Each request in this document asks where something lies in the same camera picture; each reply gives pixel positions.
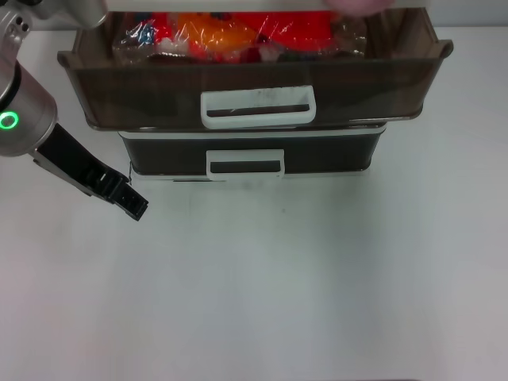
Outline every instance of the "open drawer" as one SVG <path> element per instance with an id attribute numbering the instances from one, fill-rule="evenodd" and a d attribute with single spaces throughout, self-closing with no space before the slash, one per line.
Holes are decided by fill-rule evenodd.
<path id="1" fill-rule="evenodd" d="M 451 41 L 437 39 L 425 9 L 396 9 L 367 19 L 364 59 L 244 64 L 165 60 L 126 67 L 110 49 L 119 16 L 112 13 L 99 28 L 78 32 L 72 52 L 58 55 L 90 126 L 101 130 L 206 131 L 208 106 L 237 108 L 228 105 L 228 99 L 238 99 L 237 93 L 227 92 L 254 89 L 278 89 L 283 97 L 291 88 L 304 90 L 306 116 L 298 110 L 290 112 L 295 118 L 265 114 L 256 125 L 249 114 L 244 125 L 240 119 L 212 123 L 212 128 L 318 129 L 411 119 L 420 114 L 430 85 L 453 50 Z"/>

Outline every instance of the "drawer unit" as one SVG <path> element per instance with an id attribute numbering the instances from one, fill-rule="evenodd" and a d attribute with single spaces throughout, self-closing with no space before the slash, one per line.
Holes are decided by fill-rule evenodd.
<path id="1" fill-rule="evenodd" d="M 203 132 L 210 127 L 203 105 L 208 94 L 298 87 L 311 89 L 315 110 L 310 117 L 291 119 L 291 126 L 326 129 L 411 119 L 420 114 L 453 50 L 451 41 L 437 39 L 425 9 L 392 9 L 366 20 L 364 59 L 245 64 L 166 59 L 126 67 L 110 49 L 119 18 L 121 13 L 112 13 L 101 27 L 79 32 L 72 52 L 59 54 L 90 126 L 100 130 Z M 301 104 L 285 106 L 295 113 Z M 221 107 L 234 108 L 227 102 Z M 248 127 L 281 126 L 277 118 L 264 119 Z"/>
<path id="2" fill-rule="evenodd" d="M 431 0 L 393 0 L 392 8 L 423 8 Z M 326 10 L 323 0 L 106 0 L 109 10 L 129 12 L 274 12 Z"/>
<path id="3" fill-rule="evenodd" d="M 139 175 L 221 181 L 362 171 L 385 128 L 120 135 Z"/>

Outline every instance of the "snack package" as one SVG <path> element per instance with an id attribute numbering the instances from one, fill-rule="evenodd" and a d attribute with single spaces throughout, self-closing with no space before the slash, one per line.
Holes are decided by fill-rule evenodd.
<path id="1" fill-rule="evenodd" d="M 218 63 L 362 56 L 363 21 L 334 12 L 128 13 L 113 50 L 133 64 L 151 56 Z"/>

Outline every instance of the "white drawer handle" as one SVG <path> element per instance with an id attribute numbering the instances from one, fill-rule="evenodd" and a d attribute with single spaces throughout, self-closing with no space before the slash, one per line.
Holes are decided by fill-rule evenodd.
<path id="1" fill-rule="evenodd" d="M 208 129 L 294 127 L 311 123 L 315 117 L 316 99 L 312 86 L 201 94 L 201 120 Z"/>
<path id="2" fill-rule="evenodd" d="M 281 179 L 283 149 L 206 151 L 206 175 L 212 181 Z"/>

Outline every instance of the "black drawer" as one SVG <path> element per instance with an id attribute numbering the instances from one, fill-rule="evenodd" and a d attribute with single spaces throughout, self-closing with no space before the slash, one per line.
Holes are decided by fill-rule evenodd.
<path id="1" fill-rule="evenodd" d="M 325 131 L 120 135 L 140 175 L 226 179 L 362 171 L 369 167 L 384 130 L 383 125 Z"/>
<path id="2" fill-rule="evenodd" d="M 203 131 L 202 93 L 304 86 L 312 87 L 316 110 L 300 127 L 410 119 L 420 114 L 436 73 L 453 49 L 451 41 L 437 39 L 425 9 L 402 9 L 367 19 L 365 59 L 246 64 L 166 60 L 123 67 L 110 49 L 117 16 L 113 13 L 101 27 L 79 32 L 72 52 L 59 54 L 96 129 Z"/>

